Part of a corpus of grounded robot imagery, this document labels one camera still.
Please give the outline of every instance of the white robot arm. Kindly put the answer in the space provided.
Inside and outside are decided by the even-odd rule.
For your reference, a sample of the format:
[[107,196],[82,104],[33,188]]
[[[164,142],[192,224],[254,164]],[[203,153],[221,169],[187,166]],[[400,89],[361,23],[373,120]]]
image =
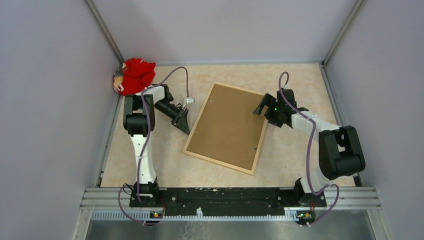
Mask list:
[[[148,121],[150,121],[150,132],[155,128],[155,111],[158,109],[171,118],[171,123],[186,134],[190,133],[187,123],[188,109],[175,106],[170,102],[174,100],[166,84],[151,85],[143,93],[148,109],[143,108],[141,92],[136,95],[125,97],[123,125],[131,136],[134,147],[135,162],[139,184],[149,184],[156,181],[156,172],[153,167],[151,141],[148,141]],[[142,156],[140,156],[144,144],[146,144]],[[141,196],[151,197],[151,193],[140,193]]]
[[[285,100],[280,91],[277,91],[277,98],[267,93],[253,113],[260,115],[264,106],[268,106],[264,116],[270,124],[278,127],[287,124],[308,136],[314,127],[310,120],[315,122],[313,139],[319,146],[319,167],[312,170],[309,175],[312,189],[308,183],[308,176],[298,179],[295,188],[301,188],[302,194],[310,194],[326,185],[331,185],[338,177],[350,176],[364,170],[364,155],[354,127],[332,124],[313,115],[304,107],[297,108],[293,91],[283,88],[281,91]],[[339,151],[338,146],[344,147],[344,151]]]

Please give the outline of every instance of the white wall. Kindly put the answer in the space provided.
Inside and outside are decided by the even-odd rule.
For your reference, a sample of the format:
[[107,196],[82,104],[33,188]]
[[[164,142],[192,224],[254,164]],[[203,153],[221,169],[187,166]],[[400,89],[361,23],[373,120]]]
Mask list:
[[422,239],[424,1],[368,1],[329,73],[395,239]]
[[321,61],[355,0],[94,0],[124,58]]
[[118,63],[82,0],[2,0],[0,23],[0,239],[66,240]]

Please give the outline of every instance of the stuffed toy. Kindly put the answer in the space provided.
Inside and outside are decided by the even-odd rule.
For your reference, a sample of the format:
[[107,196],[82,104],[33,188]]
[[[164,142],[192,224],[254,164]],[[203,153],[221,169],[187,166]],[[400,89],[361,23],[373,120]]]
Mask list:
[[155,66],[141,58],[126,60],[113,74],[113,89],[124,96],[141,92],[152,83]]

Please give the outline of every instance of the wooden picture frame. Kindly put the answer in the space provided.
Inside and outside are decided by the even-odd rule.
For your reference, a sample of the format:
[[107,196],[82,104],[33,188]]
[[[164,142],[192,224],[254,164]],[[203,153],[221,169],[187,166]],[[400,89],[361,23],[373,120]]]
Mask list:
[[214,83],[182,152],[254,175],[268,121],[253,111],[263,96],[260,92]]

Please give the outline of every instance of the wooden frame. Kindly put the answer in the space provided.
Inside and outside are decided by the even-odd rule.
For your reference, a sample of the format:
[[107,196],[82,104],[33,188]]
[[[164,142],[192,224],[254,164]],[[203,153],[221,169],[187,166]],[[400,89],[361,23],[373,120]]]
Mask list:
[[255,169],[256,169],[256,165],[258,163],[259,154],[260,154],[261,148],[262,148],[262,143],[263,143],[263,140],[264,140],[265,131],[266,131],[266,128],[267,128],[267,125],[268,125],[267,124],[268,121],[265,118],[263,118],[263,125],[262,125],[262,128],[261,128],[260,137],[259,137],[259,140],[258,140],[258,144],[257,144],[257,148],[256,148],[256,152],[255,152],[255,155],[254,155],[254,159],[253,159],[253,163],[252,163],[251,169],[246,169],[246,168],[243,168],[243,167],[240,167],[240,166],[236,166],[236,165],[233,165],[233,164],[230,164],[230,163],[221,161],[221,160],[217,160],[217,159],[214,159],[214,158],[211,158],[211,157],[208,157],[208,156],[204,156],[204,155],[201,155],[201,154],[197,154],[197,153],[194,153],[194,152],[191,152],[191,151],[188,151],[187,150],[188,147],[189,147],[189,145],[190,145],[190,142],[192,140],[193,134],[195,134],[195,132],[196,132],[198,123],[199,123],[199,121],[201,119],[201,116],[202,116],[204,110],[205,110],[205,107],[208,104],[208,99],[211,96],[212,90],[217,85],[220,85],[220,86],[223,86],[223,87],[232,88],[232,89],[236,89],[236,90],[240,90],[240,91],[243,91],[243,92],[248,92],[248,93],[252,93],[252,94],[263,96],[263,93],[260,93],[260,92],[251,91],[251,90],[248,90],[248,89],[244,89],[244,88],[241,88],[241,87],[232,86],[232,85],[228,85],[228,84],[224,84],[224,83],[217,83],[217,82],[214,83],[210,87],[210,89],[209,89],[209,91],[208,91],[208,93],[207,93],[207,95],[205,97],[205,100],[203,101],[203,104],[202,104],[202,106],[200,108],[199,114],[197,115],[196,121],[194,122],[194,125],[193,125],[193,127],[191,129],[190,135],[188,136],[187,142],[185,143],[182,152],[184,154],[186,154],[186,155],[189,155],[189,156],[192,156],[192,157],[196,157],[196,158],[199,158],[201,160],[208,161],[210,163],[214,163],[214,164],[217,164],[217,165],[226,167],[226,168],[230,168],[230,169],[233,169],[233,170],[242,172],[242,173],[249,174],[249,175],[254,175]]

